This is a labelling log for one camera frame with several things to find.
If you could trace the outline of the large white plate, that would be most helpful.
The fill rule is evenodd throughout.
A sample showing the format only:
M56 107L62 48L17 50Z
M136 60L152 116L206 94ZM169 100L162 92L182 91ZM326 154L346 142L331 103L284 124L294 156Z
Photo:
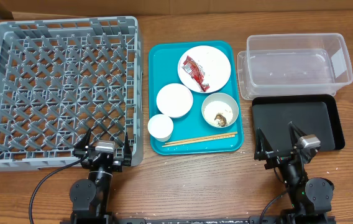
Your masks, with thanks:
M209 89L206 92L201 92L195 81L182 69L183 62L187 56L190 56L203 69L204 82L209 84ZM177 71L182 84L191 91L212 93L220 90L229 81L231 63L226 54L219 49L208 45L199 45L188 49L180 57Z

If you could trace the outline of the grey-green bowl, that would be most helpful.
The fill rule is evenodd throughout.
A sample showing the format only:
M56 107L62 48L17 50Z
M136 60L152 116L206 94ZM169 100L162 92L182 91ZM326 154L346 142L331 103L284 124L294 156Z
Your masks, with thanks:
M203 101L201 114L210 126L226 128L237 121L240 109L232 96L226 93L213 93Z

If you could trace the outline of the small white cup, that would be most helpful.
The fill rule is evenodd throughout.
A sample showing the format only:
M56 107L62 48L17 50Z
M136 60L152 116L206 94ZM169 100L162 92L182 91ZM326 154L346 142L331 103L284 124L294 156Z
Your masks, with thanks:
M173 121L164 114L156 114L148 122L148 131L152 137L160 142L166 142L173 132Z

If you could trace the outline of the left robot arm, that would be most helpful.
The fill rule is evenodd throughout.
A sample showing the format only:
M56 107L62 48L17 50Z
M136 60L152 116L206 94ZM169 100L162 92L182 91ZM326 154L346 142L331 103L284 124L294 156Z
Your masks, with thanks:
M132 163L129 138L124 136L124 144L117 152L113 141L98 141L90 145L91 130L74 145L73 155L80 159L82 168L88 169L85 179L77 180L70 189L72 213L70 223L117 223L108 212L111 180L113 172L122 172L124 166Z

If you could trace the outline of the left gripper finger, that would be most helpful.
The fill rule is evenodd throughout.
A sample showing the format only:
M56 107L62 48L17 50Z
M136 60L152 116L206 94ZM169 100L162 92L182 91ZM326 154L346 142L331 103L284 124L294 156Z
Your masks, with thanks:
M73 155L75 157L83 157L89 148L92 129L89 128L85 135L73 146Z
M125 133L124 136L124 147L123 147L123 166L131 166L132 163L132 151L129 145L128 133Z

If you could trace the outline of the wooden chopstick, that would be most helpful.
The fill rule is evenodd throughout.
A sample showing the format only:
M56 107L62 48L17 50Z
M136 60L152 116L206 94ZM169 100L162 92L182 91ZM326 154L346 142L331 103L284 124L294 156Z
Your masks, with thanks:
M226 133L226 134L217 134L214 136L206 136L206 137L200 137L200 138L180 140L180 141L175 141L175 142L167 142L166 144L163 145L163 147L171 147L171 146L179 146L179 145L184 145L184 144L193 144L193 143L199 143L199 142L228 139L228 138L234 138L235 135L236 135L236 133Z
M190 143L211 141L211 140L217 140L217 139L223 139L223 138L233 138L237 133L238 133L237 131L234 131L234 132L230 132L230 133L215 134L215 135L211 135L211 136L203 136L203 137L197 137L197 138L170 141L170 142L166 142L164 144L164 146L190 144Z

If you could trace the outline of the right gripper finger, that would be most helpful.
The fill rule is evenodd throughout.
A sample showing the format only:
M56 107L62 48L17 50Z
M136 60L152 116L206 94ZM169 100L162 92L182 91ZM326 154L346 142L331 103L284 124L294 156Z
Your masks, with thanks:
M273 149L260 128L255 130L255 141L254 159L262 161L271 158Z
M292 121L288 123L291 145L295 149L302 149L302 143L300 143L299 138L306 136L306 134L298 128Z

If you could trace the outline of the food leftover brown chunk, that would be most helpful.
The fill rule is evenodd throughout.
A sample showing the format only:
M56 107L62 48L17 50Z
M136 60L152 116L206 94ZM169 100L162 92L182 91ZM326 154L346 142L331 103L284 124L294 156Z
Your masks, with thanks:
M225 127L227 125L227 120L222 114L217 114L214 118L214 122L219 127Z

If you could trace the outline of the black tray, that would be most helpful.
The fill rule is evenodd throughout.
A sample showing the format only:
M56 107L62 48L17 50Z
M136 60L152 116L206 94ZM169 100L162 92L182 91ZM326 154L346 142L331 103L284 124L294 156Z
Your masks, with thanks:
M271 147L279 151L291 149L288 123L321 141L320 151L341 150L345 139L331 95L299 95L258 97L252 101L254 129L261 129Z

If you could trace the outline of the red snack wrapper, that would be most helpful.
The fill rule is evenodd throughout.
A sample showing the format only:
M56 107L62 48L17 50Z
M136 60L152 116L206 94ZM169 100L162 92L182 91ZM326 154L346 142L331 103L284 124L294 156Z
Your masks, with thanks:
M209 84L204 82L203 69L190 56L186 57L182 69L195 81L201 92L206 92L209 89Z

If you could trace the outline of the white shallow bowl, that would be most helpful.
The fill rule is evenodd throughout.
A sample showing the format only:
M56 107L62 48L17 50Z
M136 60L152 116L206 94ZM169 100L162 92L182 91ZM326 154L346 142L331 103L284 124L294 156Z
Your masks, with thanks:
M168 117L181 118L193 106L193 95L189 88L179 83L165 85L157 94L158 110Z

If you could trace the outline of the pile of rice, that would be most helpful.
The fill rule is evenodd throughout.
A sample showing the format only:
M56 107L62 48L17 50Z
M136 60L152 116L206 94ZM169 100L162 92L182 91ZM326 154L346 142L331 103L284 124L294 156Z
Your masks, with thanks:
M206 105L206 107L204 108L204 114L203 114L204 119L211 126L214 126L217 128L223 128L223 127L217 126L217 124L214 122L214 118L217 114L222 114L226 118L227 120L226 126L229 126L232 123L234 113L232 111L232 108L227 103L222 101L212 101L208 105Z

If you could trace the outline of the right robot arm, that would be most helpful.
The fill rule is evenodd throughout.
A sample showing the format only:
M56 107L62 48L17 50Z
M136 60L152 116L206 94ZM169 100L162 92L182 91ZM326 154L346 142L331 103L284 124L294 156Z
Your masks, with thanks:
M306 134L292 122L288 123L291 149L280 152L272 148L260 128L255 131L254 159L265 161L265 169L272 169L283 182L285 190L271 200L259 216L259 223L335 223L328 217L334 184L325 178L309 178L305 165L317 155L321 141L314 134ZM291 209L282 210L277 218L267 217L267 210L284 195L291 201Z

